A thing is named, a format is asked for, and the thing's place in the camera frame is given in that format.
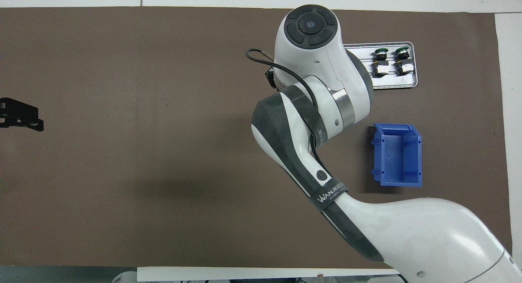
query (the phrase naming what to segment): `empty blue box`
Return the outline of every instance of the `empty blue box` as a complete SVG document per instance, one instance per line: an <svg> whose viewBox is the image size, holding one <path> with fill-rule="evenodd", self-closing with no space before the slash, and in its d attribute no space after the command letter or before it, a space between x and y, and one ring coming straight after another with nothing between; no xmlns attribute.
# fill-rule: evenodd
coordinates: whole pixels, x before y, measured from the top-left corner
<svg viewBox="0 0 522 283"><path fill-rule="evenodd" d="M422 186L421 135L413 125L374 124L372 174L382 186Z"/></svg>

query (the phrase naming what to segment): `round center button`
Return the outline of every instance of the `round center button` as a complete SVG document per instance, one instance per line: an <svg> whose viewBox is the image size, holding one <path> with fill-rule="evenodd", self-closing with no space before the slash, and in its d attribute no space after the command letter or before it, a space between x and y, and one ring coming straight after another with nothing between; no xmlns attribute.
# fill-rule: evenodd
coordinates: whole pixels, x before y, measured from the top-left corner
<svg viewBox="0 0 522 283"><path fill-rule="evenodd" d="M299 30L306 34L316 34L323 29L324 23L321 16L315 13L304 14L299 19Z"/></svg>

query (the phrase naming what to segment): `green ring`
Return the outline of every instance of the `green ring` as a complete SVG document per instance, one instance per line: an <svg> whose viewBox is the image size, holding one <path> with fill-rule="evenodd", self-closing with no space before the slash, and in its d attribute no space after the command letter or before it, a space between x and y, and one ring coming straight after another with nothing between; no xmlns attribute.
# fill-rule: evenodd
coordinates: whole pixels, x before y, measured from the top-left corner
<svg viewBox="0 0 522 283"><path fill-rule="evenodd" d="M399 48L396 49L395 51L402 51L403 49L410 49L410 47L409 47L409 46L399 47Z"/></svg>

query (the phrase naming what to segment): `white floor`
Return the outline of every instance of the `white floor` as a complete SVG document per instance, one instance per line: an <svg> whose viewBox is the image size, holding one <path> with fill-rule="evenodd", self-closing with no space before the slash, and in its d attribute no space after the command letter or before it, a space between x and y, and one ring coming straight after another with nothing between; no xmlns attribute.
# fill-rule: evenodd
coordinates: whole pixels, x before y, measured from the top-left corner
<svg viewBox="0 0 522 283"><path fill-rule="evenodd" d="M301 4L322 4L332 9L348 10L393 10L424 12L492 12L496 14L496 30L501 67L504 105L504 128L509 178L511 231L513 235L513 257L522 263L522 88L518 81L522 77L520 58L522 55L522 0L0 0L0 7L106 7L106 6L178 6L178 7L252 7L252 8L295 8ZM141 281L152 281L160 274L168 281L196 279L199 268L138 268ZM224 268L214 270L220 278L272 278L359 275L365 270L325 269L243 269ZM393 272L371 270L371 272Z"/></svg>

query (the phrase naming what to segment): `gray strap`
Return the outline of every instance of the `gray strap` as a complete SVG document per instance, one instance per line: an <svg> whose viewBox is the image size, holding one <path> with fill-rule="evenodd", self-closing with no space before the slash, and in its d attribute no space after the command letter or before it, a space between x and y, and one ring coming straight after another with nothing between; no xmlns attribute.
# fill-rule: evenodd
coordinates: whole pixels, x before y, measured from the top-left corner
<svg viewBox="0 0 522 283"><path fill-rule="evenodd" d="M348 191L348 188L337 178L332 177L324 186L310 195L309 201L315 205L319 211L328 208L339 195Z"/></svg>

